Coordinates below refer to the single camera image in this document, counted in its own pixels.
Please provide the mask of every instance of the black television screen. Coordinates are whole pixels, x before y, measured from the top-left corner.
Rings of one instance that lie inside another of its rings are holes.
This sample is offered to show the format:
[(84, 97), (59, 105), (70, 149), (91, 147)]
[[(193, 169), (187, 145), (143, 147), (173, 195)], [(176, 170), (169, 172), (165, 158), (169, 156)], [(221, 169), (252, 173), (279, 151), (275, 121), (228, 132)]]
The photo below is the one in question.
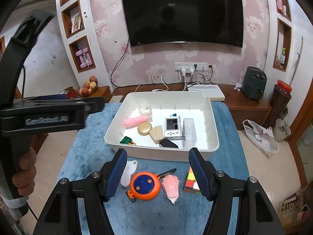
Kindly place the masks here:
[(242, 48), (242, 0), (123, 0), (131, 46), (210, 42)]

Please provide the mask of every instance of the screw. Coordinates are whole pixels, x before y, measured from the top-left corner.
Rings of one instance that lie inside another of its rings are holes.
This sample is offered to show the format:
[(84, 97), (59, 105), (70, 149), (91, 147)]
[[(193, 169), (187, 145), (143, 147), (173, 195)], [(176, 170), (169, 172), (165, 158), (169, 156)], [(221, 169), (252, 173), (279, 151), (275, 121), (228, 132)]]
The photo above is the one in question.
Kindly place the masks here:
[(216, 171), (215, 174), (216, 174), (218, 177), (220, 177), (220, 178), (223, 177), (223, 176), (225, 176), (225, 173), (224, 173), (223, 171), (221, 171), (221, 170)]
[(66, 184), (68, 181), (67, 178), (60, 179), (60, 184)]
[(94, 179), (97, 179), (98, 177), (100, 177), (100, 172), (95, 171), (93, 174), (91, 174), (91, 176), (92, 176)]
[(252, 183), (256, 183), (258, 182), (258, 180), (256, 179), (256, 177), (249, 177), (250, 182)]

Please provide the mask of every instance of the hand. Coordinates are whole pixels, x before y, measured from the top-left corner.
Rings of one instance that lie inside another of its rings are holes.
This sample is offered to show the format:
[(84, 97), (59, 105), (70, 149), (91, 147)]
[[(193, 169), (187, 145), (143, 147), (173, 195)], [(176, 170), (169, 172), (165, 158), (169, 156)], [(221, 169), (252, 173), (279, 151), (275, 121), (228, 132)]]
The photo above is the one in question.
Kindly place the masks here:
[(19, 160), (21, 171), (13, 175), (12, 182), (18, 188), (18, 193), (22, 196), (31, 195), (34, 192), (36, 176), (36, 153), (30, 148)]

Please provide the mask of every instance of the red lid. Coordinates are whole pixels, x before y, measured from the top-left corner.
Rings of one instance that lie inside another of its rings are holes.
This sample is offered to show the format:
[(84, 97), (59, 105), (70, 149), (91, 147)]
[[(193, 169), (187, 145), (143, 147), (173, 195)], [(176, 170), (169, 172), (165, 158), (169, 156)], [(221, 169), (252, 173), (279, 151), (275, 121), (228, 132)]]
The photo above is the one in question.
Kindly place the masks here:
[(277, 80), (277, 85), (281, 86), (282, 88), (286, 89), (289, 93), (292, 91), (292, 87), (286, 84), (284, 81)]

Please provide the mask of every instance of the orange tape measure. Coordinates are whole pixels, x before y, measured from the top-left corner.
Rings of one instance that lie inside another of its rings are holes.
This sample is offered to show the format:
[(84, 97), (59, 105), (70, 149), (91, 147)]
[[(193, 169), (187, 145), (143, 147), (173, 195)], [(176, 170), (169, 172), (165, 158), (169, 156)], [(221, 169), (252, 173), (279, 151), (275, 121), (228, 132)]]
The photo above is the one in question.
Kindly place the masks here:
[(140, 172), (130, 181), (130, 190), (126, 192), (128, 198), (135, 202), (136, 198), (142, 201), (154, 199), (160, 192), (160, 179), (168, 174), (172, 174), (176, 169), (155, 175), (151, 172)]

